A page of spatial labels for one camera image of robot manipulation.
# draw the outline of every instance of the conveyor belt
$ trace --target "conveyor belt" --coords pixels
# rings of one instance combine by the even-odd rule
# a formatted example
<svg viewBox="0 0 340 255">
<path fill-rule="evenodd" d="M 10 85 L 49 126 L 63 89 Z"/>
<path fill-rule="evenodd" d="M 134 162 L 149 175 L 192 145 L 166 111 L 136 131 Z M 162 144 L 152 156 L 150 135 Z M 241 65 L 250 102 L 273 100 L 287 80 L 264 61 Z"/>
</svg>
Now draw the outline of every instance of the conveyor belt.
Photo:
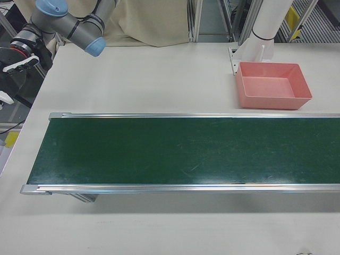
<svg viewBox="0 0 340 255">
<path fill-rule="evenodd" d="M 340 183 L 340 118 L 54 118 L 28 184 Z"/>
</svg>

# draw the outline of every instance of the pink tray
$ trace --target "pink tray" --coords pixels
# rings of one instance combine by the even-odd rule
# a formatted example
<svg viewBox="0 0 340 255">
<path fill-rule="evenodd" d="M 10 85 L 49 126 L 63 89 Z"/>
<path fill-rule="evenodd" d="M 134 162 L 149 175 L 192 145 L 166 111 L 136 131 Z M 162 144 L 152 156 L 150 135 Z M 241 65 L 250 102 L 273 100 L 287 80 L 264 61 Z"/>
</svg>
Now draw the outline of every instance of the pink tray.
<svg viewBox="0 0 340 255">
<path fill-rule="evenodd" d="M 243 108 L 296 110 L 312 98 L 298 64 L 241 62 L 236 83 Z"/>
</svg>

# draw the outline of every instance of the white tabletop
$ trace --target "white tabletop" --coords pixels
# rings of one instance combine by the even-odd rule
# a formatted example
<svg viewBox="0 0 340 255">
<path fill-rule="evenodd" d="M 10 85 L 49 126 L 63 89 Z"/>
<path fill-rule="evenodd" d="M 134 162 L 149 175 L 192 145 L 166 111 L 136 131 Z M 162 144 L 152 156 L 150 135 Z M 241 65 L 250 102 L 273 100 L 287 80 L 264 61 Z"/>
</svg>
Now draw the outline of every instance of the white tabletop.
<svg viewBox="0 0 340 255">
<path fill-rule="evenodd" d="M 275 46 L 313 94 L 298 111 L 241 109 L 227 47 L 60 48 L 0 178 L 0 254 L 338 253 L 339 194 L 19 194 L 51 112 L 340 113 L 339 44 Z"/>
</svg>

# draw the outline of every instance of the aluminum frame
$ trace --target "aluminum frame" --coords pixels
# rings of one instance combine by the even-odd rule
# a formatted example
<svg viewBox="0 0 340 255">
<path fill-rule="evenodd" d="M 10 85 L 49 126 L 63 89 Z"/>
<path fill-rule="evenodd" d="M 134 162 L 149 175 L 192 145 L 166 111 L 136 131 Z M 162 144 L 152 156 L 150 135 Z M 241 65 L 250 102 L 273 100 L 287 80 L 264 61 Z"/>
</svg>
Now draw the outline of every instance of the aluminum frame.
<svg viewBox="0 0 340 255">
<path fill-rule="evenodd" d="M 340 114 L 73 114 L 51 113 L 52 118 L 340 118 Z M 121 193 L 252 193 L 340 192 L 340 184 L 230 183 L 230 184 L 25 184 L 20 193 L 68 194 L 94 202 L 98 194 Z"/>
<path fill-rule="evenodd" d="M 340 113 L 235 113 L 235 114 L 187 114 L 187 113 L 50 113 L 51 118 L 340 118 Z"/>
</svg>

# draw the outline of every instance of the black cable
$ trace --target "black cable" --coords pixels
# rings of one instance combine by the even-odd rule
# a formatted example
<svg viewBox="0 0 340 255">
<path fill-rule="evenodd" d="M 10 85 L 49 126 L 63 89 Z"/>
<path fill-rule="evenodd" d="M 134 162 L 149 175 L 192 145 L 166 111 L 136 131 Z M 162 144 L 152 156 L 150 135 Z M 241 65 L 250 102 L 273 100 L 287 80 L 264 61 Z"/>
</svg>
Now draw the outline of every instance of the black cable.
<svg viewBox="0 0 340 255">
<path fill-rule="evenodd" d="M 97 0 L 96 6 L 95 6 L 94 10 L 91 13 L 96 13 L 97 8 L 98 8 L 100 2 L 101 2 L 101 0 Z"/>
<path fill-rule="evenodd" d="M 16 128 L 16 127 L 19 126 L 20 124 L 24 123 L 25 120 L 19 122 L 17 125 L 11 127 L 10 129 L 7 129 L 7 130 L 5 130 L 4 132 L 1 132 L 0 134 L 4 134 L 4 133 L 7 133 L 8 131 L 11 131 L 12 129 Z"/>
</svg>

